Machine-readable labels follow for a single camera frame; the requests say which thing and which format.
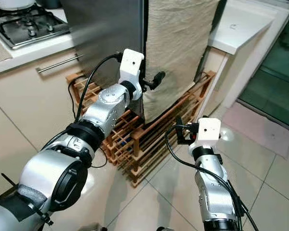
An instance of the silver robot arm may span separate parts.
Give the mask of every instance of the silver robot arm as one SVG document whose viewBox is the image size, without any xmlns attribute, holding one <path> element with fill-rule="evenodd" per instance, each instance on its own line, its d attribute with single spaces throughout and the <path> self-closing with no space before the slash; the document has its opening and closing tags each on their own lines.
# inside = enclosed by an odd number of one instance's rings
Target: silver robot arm
<svg viewBox="0 0 289 231">
<path fill-rule="evenodd" d="M 227 182 L 222 158 L 213 151 L 220 136 L 221 122 L 216 118 L 201 118 L 198 124 L 197 138 L 189 146 L 189 154 L 193 156 L 196 166 L 211 171 Z M 205 231 L 237 230 L 235 208 L 229 191 L 216 178 L 199 170 L 196 171 L 195 181 Z"/>
<path fill-rule="evenodd" d="M 32 157 L 17 190 L 0 199 L 0 231 L 39 231 L 50 215 L 80 197 L 94 153 L 131 100 L 142 94 L 139 68 L 144 55 L 126 49 L 118 84 L 101 91 L 80 121 Z"/>
</svg>

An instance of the pink doormat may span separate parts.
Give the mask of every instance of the pink doormat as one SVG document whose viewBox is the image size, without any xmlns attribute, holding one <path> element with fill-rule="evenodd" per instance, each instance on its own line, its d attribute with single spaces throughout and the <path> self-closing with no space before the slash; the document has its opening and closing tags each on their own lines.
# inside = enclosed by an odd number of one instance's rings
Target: pink doormat
<svg viewBox="0 0 289 231">
<path fill-rule="evenodd" d="M 251 140 L 287 159 L 289 131 L 252 110 L 235 103 L 223 116 L 223 122 Z"/>
</svg>

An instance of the white countertop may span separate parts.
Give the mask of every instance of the white countertop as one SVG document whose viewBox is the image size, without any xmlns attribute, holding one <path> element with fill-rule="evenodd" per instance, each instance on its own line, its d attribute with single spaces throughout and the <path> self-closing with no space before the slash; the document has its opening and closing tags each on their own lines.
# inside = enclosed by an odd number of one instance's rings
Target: white countertop
<svg viewBox="0 0 289 231">
<path fill-rule="evenodd" d="M 47 10 L 55 16 L 66 22 L 66 15 L 63 9 Z M 0 72 L 12 69 L 22 64 L 46 57 L 48 55 L 72 48 L 73 42 L 71 34 L 66 34 L 45 41 L 37 42 L 17 50 L 12 50 L 0 39 L 0 43 L 11 54 L 12 59 L 6 59 L 0 62 Z"/>
<path fill-rule="evenodd" d="M 48 11 L 66 22 L 63 9 Z M 248 1 L 228 0 L 220 24 L 210 36 L 209 45 L 229 54 L 235 54 L 247 41 L 267 29 L 272 20 L 272 17 L 250 7 Z M 10 49 L 1 39 L 0 43 L 12 56 L 12 59 L 0 62 L 0 72 L 73 47 L 70 34 L 50 38 L 17 50 Z"/>
<path fill-rule="evenodd" d="M 272 16 L 261 9 L 262 5 L 254 2 L 228 0 L 219 25 L 210 35 L 209 45 L 235 54 L 273 21 Z"/>
</svg>

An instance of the metal handle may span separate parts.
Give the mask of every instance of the metal handle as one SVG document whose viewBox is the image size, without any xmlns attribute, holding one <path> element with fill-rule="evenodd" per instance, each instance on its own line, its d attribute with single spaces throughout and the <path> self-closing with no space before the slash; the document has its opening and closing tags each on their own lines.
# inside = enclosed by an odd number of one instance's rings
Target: metal handle
<svg viewBox="0 0 289 231">
<path fill-rule="evenodd" d="M 37 68 L 35 68 L 35 69 L 36 69 L 36 71 L 37 71 L 38 73 L 42 73 L 42 72 L 44 72 L 44 71 L 48 71 L 49 69 L 53 69 L 53 68 L 55 68 L 55 67 L 57 67 L 57 66 L 60 66 L 60 65 L 62 65 L 62 64 L 66 64 L 66 63 L 71 62 L 71 61 L 73 61 L 73 60 L 75 60 L 75 59 L 78 59 L 78 58 L 81 57 L 81 56 L 82 56 L 82 55 L 75 56 L 75 57 L 73 57 L 73 58 L 70 58 L 70 59 L 64 60 L 64 61 L 62 61 L 62 62 L 59 62 L 59 63 L 57 63 L 57 64 L 48 66 L 48 67 L 46 67 L 46 68 L 44 68 L 44 69 L 40 69 L 39 67 L 37 67 Z"/>
</svg>

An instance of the tile floor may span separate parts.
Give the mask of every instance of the tile floor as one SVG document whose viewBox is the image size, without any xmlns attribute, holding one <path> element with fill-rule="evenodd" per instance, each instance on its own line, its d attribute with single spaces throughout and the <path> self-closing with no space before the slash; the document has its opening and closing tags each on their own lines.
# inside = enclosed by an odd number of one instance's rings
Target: tile floor
<svg viewBox="0 0 289 231">
<path fill-rule="evenodd" d="M 221 118 L 225 111 L 220 107 L 212 117 Z M 220 140 L 217 149 L 229 179 L 259 230 L 289 231 L 289 158 L 284 160 L 236 131 L 230 141 Z M 193 161 L 185 146 L 176 153 Z M 97 154 L 97 161 L 102 162 L 102 158 Z M 194 174 L 193 169 L 168 156 L 133 189 L 110 164 L 103 169 L 90 169 L 90 180 L 81 199 L 52 216 L 52 230 L 75 231 L 99 222 L 110 231 L 154 231 L 159 226 L 202 231 Z M 252 231 L 249 221 L 243 221 L 244 230 Z"/>
</svg>

